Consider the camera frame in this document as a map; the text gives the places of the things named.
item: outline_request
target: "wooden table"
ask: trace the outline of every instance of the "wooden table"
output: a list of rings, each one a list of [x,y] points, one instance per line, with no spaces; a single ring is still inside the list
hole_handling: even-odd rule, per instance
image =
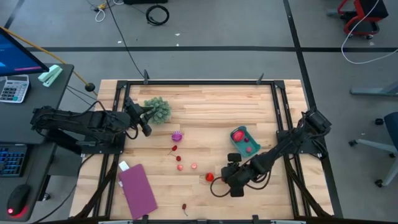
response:
[[[290,113],[296,125],[301,118],[300,112],[307,110],[302,84],[300,80],[284,81]],[[98,100],[107,110],[112,109],[116,83],[117,80],[101,82]],[[229,134],[240,125],[245,125],[261,145],[260,152],[268,151],[277,144],[277,122],[269,85],[131,87],[130,97],[140,105],[155,96],[169,101],[172,107],[170,121],[159,126],[152,124],[152,135],[148,138],[140,132],[136,140],[126,140],[124,153],[119,159],[130,166],[144,166],[158,204],[158,209],[149,214],[150,219],[248,220],[255,214],[260,219],[293,218],[283,159],[276,161],[269,185],[264,190],[246,187],[245,196],[241,198],[212,196],[210,185],[203,176],[207,172],[220,175],[221,168],[227,164],[227,153],[236,152],[229,141]],[[285,116],[282,117],[287,129]],[[180,162],[169,155],[175,145],[171,134],[177,130],[184,134],[183,140],[177,143],[178,149],[173,152],[182,157]],[[83,208],[96,190],[102,158],[103,155],[95,155],[81,168],[71,216]],[[321,162],[309,155],[301,155],[300,158],[307,188],[325,211],[333,213]],[[194,162],[197,163],[195,170],[190,167]],[[177,170],[178,164],[183,165],[183,171]],[[216,194],[222,194],[227,189],[221,182],[215,184]],[[102,212],[107,192],[105,190],[102,199]],[[300,214],[303,215],[301,196],[298,190],[296,193]],[[183,213],[183,203],[187,204],[188,216]],[[131,219],[123,190],[117,182],[111,219]]]

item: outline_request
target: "purple ball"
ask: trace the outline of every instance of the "purple ball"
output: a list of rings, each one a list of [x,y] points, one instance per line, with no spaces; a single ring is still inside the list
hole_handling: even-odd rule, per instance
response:
[[[175,131],[175,132],[172,134],[172,139],[173,139],[173,141],[175,141],[175,142],[181,141],[181,140],[182,140],[182,133],[181,133],[180,131]]]

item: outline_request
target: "teal tray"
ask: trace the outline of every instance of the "teal tray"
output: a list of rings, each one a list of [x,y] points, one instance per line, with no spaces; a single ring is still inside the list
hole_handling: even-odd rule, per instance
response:
[[[242,131],[244,132],[244,137],[243,137],[242,141],[235,142],[235,141],[232,139],[232,135],[233,135],[233,133],[234,133],[235,131],[238,131],[238,130],[242,130]],[[245,138],[248,138],[249,141],[248,141],[248,142],[244,142],[244,139],[245,139]],[[243,157],[250,157],[250,156],[253,156],[253,155],[256,154],[256,153],[260,150],[260,148],[261,148],[261,146],[260,146],[259,144],[257,144],[257,142],[256,142],[256,141],[252,138],[252,136],[248,133],[248,131],[247,131],[247,129],[246,129],[245,126],[240,126],[240,127],[236,128],[235,130],[233,130],[233,131],[231,132],[231,134],[229,135],[229,139],[231,140],[232,144],[233,144],[233,145],[235,146],[235,148],[241,153],[241,155],[242,155]],[[250,152],[250,153],[246,152],[246,148],[247,148],[247,147],[251,147],[251,152]]]

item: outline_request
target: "monitor screen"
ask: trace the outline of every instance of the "monitor screen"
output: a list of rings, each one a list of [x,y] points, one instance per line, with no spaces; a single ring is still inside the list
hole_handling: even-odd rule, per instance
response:
[[[42,62],[0,28],[0,77],[48,70]]]

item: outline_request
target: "desk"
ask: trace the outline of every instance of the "desk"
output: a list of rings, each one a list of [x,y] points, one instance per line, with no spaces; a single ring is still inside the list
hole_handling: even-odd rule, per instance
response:
[[[32,89],[23,103],[19,105],[0,103],[2,116],[4,113],[8,114],[7,119],[2,121],[0,127],[0,140],[2,142],[29,143],[36,142],[36,138],[41,138],[37,133],[30,133],[34,132],[30,130],[30,120],[33,116],[32,112],[34,108],[40,108],[42,106],[58,108],[73,71],[73,65],[60,64],[59,66],[63,68],[63,72],[49,88],[43,86],[43,83],[38,81],[37,77],[40,74],[31,74],[29,75],[29,80]],[[10,134],[11,130],[19,131],[22,134]],[[50,162],[55,152],[56,145],[51,142],[45,142],[31,147],[30,156],[22,177],[0,177],[0,220],[2,221],[27,221],[32,215],[40,191],[45,190],[47,187],[44,184],[44,180],[49,171]],[[11,217],[7,214],[6,208],[8,197],[15,187],[21,184],[30,185],[27,205],[23,211],[23,215]]]
[[[158,209],[149,214],[149,219],[250,220],[255,214],[260,219],[293,218],[283,159],[276,161],[270,183],[264,190],[246,187],[242,198],[212,196],[210,185],[202,176],[206,172],[220,175],[221,168],[227,164],[227,153],[236,152],[229,141],[229,133],[240,125],[246,125],[262,146],[260,152],[277,144],[277,120],[270,85],[151,85],[150,82],[149,85],[132,85],[129,96],[140,105],[144,100],[162,96],[172,107],[172,117],[166,124],[152,124],[152,135],[148,138],[140,132],[136,140],[126,140],[124,153],[119,159],[130,166],[144,166],[158,204]],[[296,125],[301,118],[300,112],[307,110],[302,85],[300,80],[284,82],[290,114]],[[112,109],[116,84],[117,80],[101,82],[98,100],[107,110]],[[278,91],[277,94],[282,105],[281,93]],[[282,116],[282,121],[287,129],[285,116]],[[174,152],[182,157],[180,162],[168,156],[175,145],[171,134],[176,130],[184,133]],[[77,214],[96,190],[102,158],[102,155],[95,155],[82,167],[70,216]],[[328,213],[333,213],[321,162],[309,155],[301,155],[300,158],[309,191]],[[190,168],[193,162],[197,163],[196,170]],[[177,164],[184,166],[183,171],[177,170]],[[215,185],[217,194],[227,191],[225,184]],[[108,193],[107,190],[104,192],[101,212]],[[299,191],[296,192],[300,214],[303,215],[301,197]],[[188,216],[181,209],[183,203],[187,204]],[[123,190],[117,182],[110,218],[131,219]]]

